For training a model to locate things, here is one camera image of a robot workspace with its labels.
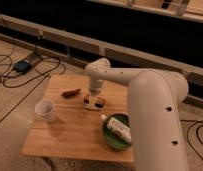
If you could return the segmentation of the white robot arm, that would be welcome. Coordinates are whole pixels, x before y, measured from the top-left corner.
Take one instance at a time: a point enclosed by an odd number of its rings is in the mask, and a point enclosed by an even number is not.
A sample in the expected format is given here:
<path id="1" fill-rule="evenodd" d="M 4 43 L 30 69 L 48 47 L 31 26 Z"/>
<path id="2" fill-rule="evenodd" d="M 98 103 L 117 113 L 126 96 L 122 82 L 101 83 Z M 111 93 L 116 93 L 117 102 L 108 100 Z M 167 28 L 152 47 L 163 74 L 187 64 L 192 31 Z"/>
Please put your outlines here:
<path id="1" fill-rule="evenodd" d="M 113 68 L 101 58 L 85 67 L 89 92 L 102 82 L 127 87 L 127 112 L 136 171 L 189 171 L 178 105 L 188 95 L 188 82 L 178 73 L 153 68 Z"/>

